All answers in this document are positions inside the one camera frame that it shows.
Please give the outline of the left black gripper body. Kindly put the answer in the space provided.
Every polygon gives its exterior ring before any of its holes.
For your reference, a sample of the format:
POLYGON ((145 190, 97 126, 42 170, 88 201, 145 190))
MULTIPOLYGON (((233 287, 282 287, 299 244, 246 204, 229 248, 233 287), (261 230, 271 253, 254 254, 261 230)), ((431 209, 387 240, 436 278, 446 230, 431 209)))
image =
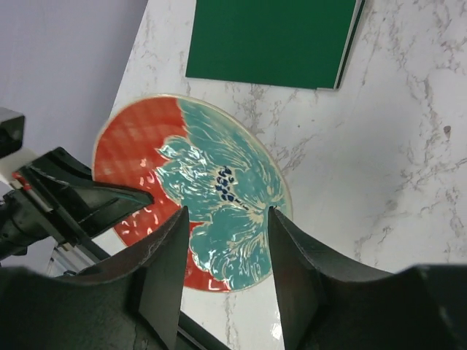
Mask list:
POLYGON ((12 189, 1 199, 1 259, 25 255, 32 244, 49 237, 64 250, 80 250, 92 263, 107 259, 109 253, 94 237, 77 236, 57 213, 56 184, 33 187, 28 182, 28 165, 12 172, 12 189))

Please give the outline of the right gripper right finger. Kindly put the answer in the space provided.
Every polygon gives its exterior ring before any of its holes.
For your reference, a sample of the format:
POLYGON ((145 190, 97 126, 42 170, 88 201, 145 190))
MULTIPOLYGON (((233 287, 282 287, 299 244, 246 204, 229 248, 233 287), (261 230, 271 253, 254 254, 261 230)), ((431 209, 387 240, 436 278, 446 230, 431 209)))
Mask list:
POLYGON ((388 273, 268 212, 271 265, 286 349, 464 349, 466 267, 388 273))

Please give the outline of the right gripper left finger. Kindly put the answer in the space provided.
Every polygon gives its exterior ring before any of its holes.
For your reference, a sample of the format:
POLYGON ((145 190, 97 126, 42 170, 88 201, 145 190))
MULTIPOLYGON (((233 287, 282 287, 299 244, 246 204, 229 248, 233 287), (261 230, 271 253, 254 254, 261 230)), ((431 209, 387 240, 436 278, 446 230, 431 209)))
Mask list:
POLYGON ((1 269, 3 349, 173 349, 189 214, 76 276, 1 269))

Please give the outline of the green board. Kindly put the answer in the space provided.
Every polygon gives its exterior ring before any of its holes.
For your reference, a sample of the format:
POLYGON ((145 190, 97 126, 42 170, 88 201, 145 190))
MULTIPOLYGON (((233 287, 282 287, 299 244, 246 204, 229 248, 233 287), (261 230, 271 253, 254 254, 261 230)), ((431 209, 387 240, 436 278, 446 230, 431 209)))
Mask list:
POLYGON ((364 5, 354 0, 197 1, 186 75, 337 90, 364 5))

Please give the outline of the red and teal floral plate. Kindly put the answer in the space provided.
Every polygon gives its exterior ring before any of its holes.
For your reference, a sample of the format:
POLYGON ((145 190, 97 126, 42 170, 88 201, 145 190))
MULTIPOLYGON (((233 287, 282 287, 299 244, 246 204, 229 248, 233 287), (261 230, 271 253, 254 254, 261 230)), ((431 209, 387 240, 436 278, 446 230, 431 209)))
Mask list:
POLYGON ((96 138, 92 172, 154 198, 114 226, 124 246, 188 208, 186 287, 233 292, 270 276, 267 214, 291 216, 290 191, 266 148, 222 109, 171 94, 130 103, 96 138))

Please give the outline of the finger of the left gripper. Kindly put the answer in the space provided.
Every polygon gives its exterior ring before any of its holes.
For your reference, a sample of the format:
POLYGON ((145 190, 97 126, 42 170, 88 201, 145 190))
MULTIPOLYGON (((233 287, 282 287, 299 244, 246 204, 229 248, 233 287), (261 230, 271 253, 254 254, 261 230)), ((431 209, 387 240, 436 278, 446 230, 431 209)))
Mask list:
POLYGON ((57 147, 31 161, 28 165, 28 182, 33 187, 51 184, 92 188, 91 170, 68 153, 57 147))
POLYGON ((57 213, 79 237, 96 237, 154 203, 144 190, 94 181, 57 184, 54 197, 57 213))

